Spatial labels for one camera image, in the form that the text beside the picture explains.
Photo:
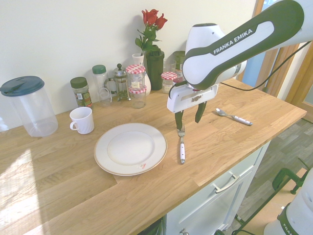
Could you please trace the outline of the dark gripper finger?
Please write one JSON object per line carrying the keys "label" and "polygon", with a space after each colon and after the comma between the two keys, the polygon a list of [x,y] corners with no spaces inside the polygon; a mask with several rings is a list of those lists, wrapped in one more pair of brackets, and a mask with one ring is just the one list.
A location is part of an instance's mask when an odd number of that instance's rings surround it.
{"label": "dark gripper finger", "polygon": [[197,109],[197,112],[196,112],[196,115],[195,115],[195,122],[196,122],[196,123],[199,123],[199,122],[200,122],[201,117],[202,117],[202,115],[203,115],[203,113],[204,113],[204,111],[205,111],[206,104],[207,104],[207,102],[205,101],[205,102],[200,103],[200,104],[198,105],[198,109]]}
{"label": "dark gripper finger", "polygon": [[175,113],[176,128],[179,131],[181,131],[183,128],[183,122],[182,122],[183,112],[184,110]]}

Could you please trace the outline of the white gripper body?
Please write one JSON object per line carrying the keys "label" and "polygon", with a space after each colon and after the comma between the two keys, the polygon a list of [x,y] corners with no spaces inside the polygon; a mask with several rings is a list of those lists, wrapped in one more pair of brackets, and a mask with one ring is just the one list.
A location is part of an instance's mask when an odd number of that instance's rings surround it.
{"label": "white gripper body", "polygon": [[167,108],[172,113],[178,113],[195,105],[213,99],[218,91],[218,84],[206,90],[195,91],[187,85],[173,87],[169,92]]}

